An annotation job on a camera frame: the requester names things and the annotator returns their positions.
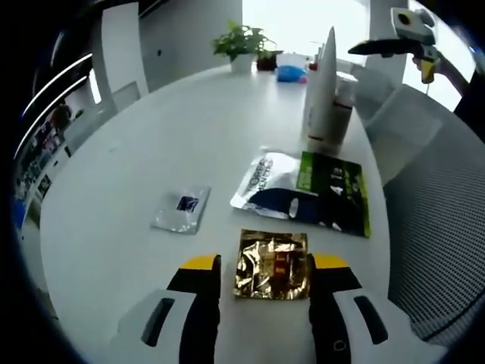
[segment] white pillar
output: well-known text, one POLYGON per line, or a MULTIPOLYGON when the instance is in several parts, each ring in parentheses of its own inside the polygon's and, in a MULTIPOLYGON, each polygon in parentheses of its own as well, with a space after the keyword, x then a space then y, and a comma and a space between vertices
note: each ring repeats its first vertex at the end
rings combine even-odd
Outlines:
POLYGON ((121 110, 149 93, 139 40, 138 3, 105 9, 101 33, 108 85, 121 110))
MULTIPOLYGON (((408 0, 368 0, 371 5, 370 39, 396 38, 391 22, 391 8, 407 8, 408 0)), ((366 68, 383 73, 394 87, 402 83, 406 55, 394 55, 382 58, 380 55, 370 55, 365 63, 366 68)))

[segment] blue plastic bag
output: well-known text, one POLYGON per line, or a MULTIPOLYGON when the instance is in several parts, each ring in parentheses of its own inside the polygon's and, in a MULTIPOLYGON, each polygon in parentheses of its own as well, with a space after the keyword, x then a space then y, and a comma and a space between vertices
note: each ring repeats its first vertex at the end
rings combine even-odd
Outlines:
POLYGON ((305 75, 305 70, 295 66, 279 66, 277 69, 278 82, 301 82, 305 75))

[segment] gold foil packet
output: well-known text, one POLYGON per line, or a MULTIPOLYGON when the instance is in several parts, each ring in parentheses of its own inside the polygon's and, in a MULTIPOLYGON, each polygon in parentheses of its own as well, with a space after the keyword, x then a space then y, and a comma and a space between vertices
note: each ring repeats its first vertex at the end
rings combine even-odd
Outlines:
POLYGON ((234 294, 269 300, 308 297, 306 234, 241 231, 234 294))

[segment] white cosmetic bottle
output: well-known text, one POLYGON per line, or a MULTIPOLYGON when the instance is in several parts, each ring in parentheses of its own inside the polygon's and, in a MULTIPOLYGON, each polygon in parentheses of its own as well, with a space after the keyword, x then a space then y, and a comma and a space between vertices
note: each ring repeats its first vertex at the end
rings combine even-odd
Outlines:
POLYGON ((336 92, 336 45, 333 27, 318 62, 311 101, 311 120, 308 129, 308 151, 331 152, 327 135, 332 127, 333 104, 336 92))

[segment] green leaves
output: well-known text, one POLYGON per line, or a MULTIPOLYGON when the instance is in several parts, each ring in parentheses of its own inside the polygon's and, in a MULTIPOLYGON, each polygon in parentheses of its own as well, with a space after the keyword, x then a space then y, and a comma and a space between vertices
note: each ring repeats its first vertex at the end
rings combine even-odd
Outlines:
POLYGON ((262 34, 263 29, 241 25, 233 20, 227 21, 229 33, 223 34, 212 41, 215 55, 226 55, 231 61, 238 55, 266 55, 266 42, 272 42, 262 34))

